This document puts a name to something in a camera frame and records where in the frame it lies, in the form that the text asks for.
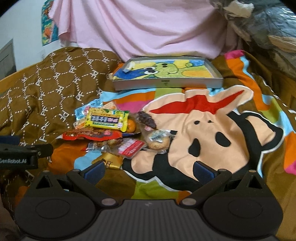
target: snack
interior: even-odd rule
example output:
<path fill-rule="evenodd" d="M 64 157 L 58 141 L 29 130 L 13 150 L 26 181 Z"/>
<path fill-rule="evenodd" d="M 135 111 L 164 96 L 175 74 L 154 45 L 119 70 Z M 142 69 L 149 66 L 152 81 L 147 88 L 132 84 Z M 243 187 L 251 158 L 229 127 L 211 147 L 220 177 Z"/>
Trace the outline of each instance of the snack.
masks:
<path fill-rule="evenodd" d="M 81 128 L 83 128 L 85 122 L 86 122 L 86 117 L 83 117 L 82 119 L 74 122 L 73 123 L 74 129 L 81 129 Z"/>
<path fill-rule="evenodd" d="M 170 141 L 174 135 L 164 130 L 154 130 L 149 126 L 140 123 L 142 135 L 147 142 L 146 151 L 165 154 L 170 146 Z"/>
<path fill-rule="evenodd" d="M 102 108 L 103 109 L 109 109 L 109 110 L 118 110 L 117 105 L 113 101 L 103 105 Z M 84 109 L 84 110 L 85 110 L 84 113 L 86 113 L 86 112 L 88 113 L 88 111 L 89 111 L 88 107 L 86 109 Z M 83 128 L 85 122 L 86 122 L 86 116 L 73 123 L 74 129 Z"/>
<path fill-rule="evenodd" d="M 114 155 L 120 155 L 127 159 L 132 159 L 147 144 L 134 138 L 124 138 L 118 145 L 105 145 L 101 150 Z"/>
<path fill-rule="evenodd" d="M 157 129 L 153 118 L 149 114 L 147 114 L 146 112 L 139 111 L 138 112 L 138 119 L 142 124 L 149 126 L 152 129 L 155 129 L 155 130 Z"/>
<path fill-rule="evenodd" d="M 92 151 L 92 150 L 101 150 L 102 147 L 105 145 L 118 145 L 123 141 L 122 138 L 112 139 L 108 141 L 92 141 L 90 142 L 86 148 L 83 148 L 82 150 L 85 150 L 86 152 Z"/>
<path fill-rule="evenodd" d="M 84 138 L 93 141 L 106 141 L 122 138 L 122 133 L 119 131 L 89 130 L 88 128 L 82 128 L 78 130 L 67 131 L 63 133 L 62 138 L 67 141 L 73 141 Z"/>
<path fill-rule="evenodd" d="M 123 157 L 104 152 L 102 153 L 102 155 L 100 155 L 97 159 L 93 160 L 91 163 L 94 164 L 97 161 L 103 161 L 106 169 L 119 170 L 123 164 Z"/>
<path fill-rule="evenodd" d="M 119 110 L 117 105 L 114 101 L 110 101 L 109 103 L 102 106 L 103 109 L 109 109 L 109 110 Z"/>
<path fill-rule="evenodd" d="M 128 127 L 126 132 L 133 133 L 135 130 L 136 130 L 136 123 L 133 120 L 128 119 Z"/>
<path fill-rule="evenodd" d="M 161 130 L 153 131 L 147 136 L 148 148 L 155 151 L 166 151 L 170 146 L 170 136 Z"/>
<path fill-rule="evenodd" d="M 128 114 L 129 111 L 90 108 L 84 126 L 126 132 Z"/>
<path fill-rule="evenodd" d="M 103 103 L 100 99 L 94 99 L 93 101 L 89 102 L 88 104 L 77 108 L 74 113 L 76 120 L 80 120 L 83 117 L 86 117 L 89 113 L 90 108 L 100 108 L 103 106 Z"/>

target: children's drawing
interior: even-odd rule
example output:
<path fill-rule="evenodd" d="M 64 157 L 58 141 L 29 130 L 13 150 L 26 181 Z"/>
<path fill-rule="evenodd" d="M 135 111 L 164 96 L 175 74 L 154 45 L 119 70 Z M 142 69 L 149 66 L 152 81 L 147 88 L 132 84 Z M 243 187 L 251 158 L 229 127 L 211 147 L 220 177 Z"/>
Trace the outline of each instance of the children's drawing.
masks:
<path fill-rule="evenodd" d="M 212 78 L 203 60 L 151 60 L 130 62 L 128 69 L 119 69 L 113 79 L 147 78 Z"/>

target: blue candy package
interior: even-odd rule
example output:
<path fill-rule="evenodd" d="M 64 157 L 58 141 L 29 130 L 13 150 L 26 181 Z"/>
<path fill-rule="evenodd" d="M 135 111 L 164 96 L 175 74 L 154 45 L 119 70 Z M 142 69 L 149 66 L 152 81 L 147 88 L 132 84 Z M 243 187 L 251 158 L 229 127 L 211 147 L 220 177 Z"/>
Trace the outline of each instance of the blue candy package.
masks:
<path fill-rule="evenodd" d="M 103 102 L 100 99 L 94 99 L 93 101 L 89 102 L 88 104 L 77 108 L 74 113 L 76 120 L 80 120 L 83 117 L 86 117 L 89 113 L 90 108 L 101 108 L 103 106 Z"/>

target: red label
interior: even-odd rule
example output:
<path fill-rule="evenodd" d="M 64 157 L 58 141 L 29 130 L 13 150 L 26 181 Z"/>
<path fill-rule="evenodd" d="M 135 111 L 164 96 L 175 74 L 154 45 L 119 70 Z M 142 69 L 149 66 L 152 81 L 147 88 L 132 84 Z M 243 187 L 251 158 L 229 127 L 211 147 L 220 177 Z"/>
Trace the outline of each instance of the red label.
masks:
<path fill-rule="evenodd" d="M 130 139 L 118 148 L 118 153 L 126 157 L 132 157 L 135 153 L 141 150 L 144 145 L 145 142 L 143 141 Z"/>

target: colorful blanket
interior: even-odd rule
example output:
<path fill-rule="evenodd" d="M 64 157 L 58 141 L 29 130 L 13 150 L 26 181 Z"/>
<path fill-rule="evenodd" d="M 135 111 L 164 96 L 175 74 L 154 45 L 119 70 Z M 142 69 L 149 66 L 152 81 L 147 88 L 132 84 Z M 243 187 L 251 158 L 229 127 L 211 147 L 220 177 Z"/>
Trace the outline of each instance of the colorful blanket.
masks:
<path fill-rule="evenodd" d="M 144 108 L 158 128 L 176 135 L 167 154 L 141 151 L 132 160 L 124 159 L 120 170 L 106 169 L 96 185 L 102 191 L 118 201 L 173 198 L 178 202 L 201 186 L 193 169 L 196 160 L 214 169 L 226 168 L 236 177 L 256 169 L 284 211 L 278 238 L 296 239 L 296 112 L 289 110 L 266 84 L 271 77 L 267 69 L 248 53 L 233 51 L 212 62 L 224 77 L 221 89 L 162 88 L 116 93 L 106 75 L 117 62 L 116 56 L 102 50 L 58 50 L 37 65 L 37 71 L 43 73 L 39 77 L 42 81 L 24 73 L 24 78 L 0 100 L 0 109 L 7 111 L 4 118 L 0 117 L 0 134 L 23 135 L 27 144 L 52 141 L 53 155 L 40 160 L 40 168 L 30 171 L 33 175 L 43 169 L 65 174 L 103 158 L 99 151 L 83 151 L 88 141 L 55 139 L 75 121 L 72 113 L 77 106 L 100 96 L 103 102 L 113 100 L 123 110 L 136 112 Z M 22 111 L 22 98 L 14 97 L 25 99 L 28 95 L 31 110 L 25 108 L 21 118 L 17 114 Z M 30 177 L 5 172 L 1 181 L 5 186 L 2 196 L 13 211 Z"/>

